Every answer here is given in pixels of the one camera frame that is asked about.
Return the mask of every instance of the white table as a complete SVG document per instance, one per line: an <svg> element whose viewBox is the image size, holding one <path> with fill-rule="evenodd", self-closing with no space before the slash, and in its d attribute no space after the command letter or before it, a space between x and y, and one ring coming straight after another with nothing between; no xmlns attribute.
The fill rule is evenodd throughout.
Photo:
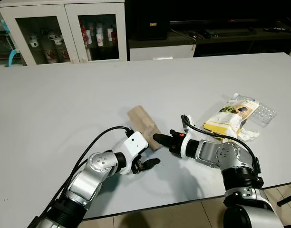
<svg viewBox="0 0 291 228"><path fill-rule="evenodd" d="M248 143L264 187L291 182L291 57L284 53L80 65L0 68L0 227L26 227L47 205L94 137L131 125L142 105L161 132L198 126L233 93L255 97L278 115ZM125 139L117 130L91 152ZM138 175L108 179L86 218L221 196L218 169L180 160L162 148L161 163Z"/></svg>

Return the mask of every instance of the white cabinet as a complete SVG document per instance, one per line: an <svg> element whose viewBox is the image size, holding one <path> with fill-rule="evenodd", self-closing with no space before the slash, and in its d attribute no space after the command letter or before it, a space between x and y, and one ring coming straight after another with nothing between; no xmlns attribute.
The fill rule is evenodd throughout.
<svg viewBox="0 0 291 228"><path fill-rule="evenodd" d="M2 0L0 12L28 66L126 61L124 1Z"/></svg>
<svg viewBox="0 0 291 228"><path fill-rule="evenodd" d="M193 57L195 45L130 48L130 60L161 60Z"/></svg>

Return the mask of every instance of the glass cabinet door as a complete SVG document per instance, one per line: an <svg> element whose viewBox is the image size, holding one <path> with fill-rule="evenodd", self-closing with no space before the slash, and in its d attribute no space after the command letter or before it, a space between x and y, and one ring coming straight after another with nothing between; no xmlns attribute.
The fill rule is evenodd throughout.
<svg viewBox="0 0 291 228"><path fill-rule="evenodd" d="M63 5L2 9L27 65L79 62Z"/></svg>
<svg viewBox="0 0 291 228"><path fill-rule="evenodd" d="M123 3L70 4L65 8L81 63L126 61Z"/></svg>

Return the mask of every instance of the white drawer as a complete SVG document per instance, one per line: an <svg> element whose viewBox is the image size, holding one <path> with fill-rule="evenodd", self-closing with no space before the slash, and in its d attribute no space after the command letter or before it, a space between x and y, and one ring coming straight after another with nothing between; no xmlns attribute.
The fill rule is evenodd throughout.
<svg viewBox="0 0 291 228"><path fill-rule="evenodd" d="M195 45L178 45L166 47L145 47L130 49L130 61L160 60L193 57Z"/></svg>

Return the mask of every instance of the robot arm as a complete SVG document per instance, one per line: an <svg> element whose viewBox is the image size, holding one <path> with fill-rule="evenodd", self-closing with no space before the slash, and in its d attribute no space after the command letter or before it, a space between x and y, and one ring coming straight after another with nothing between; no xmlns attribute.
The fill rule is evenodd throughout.
<svg viewBox="0 0 291 228"><path fill-rule="evenodd" d="M189 124L193 125L190 116ZM180 158L193 158L196 162L222 172L226 189L224 204L225 228L282 228L262 186L263 180L255 170L248 151L233 142L214 143L199 140L197 132L183 122L184 133L170 131L171 136L154 134L153 138Z"/></svg>
<svg viewBox="0 0 291 228"><path fill-rule="evenodd" d="M92 200L98 195L104 180L115 173L137 173L150 169L160 162L150 159L139 160L148 143L140 132L133 133L124 141L119 151L111 150L92 154L83 170L72 179L64 197L60 197L45 217L29 227L76 228L89 209Z"/></svg>

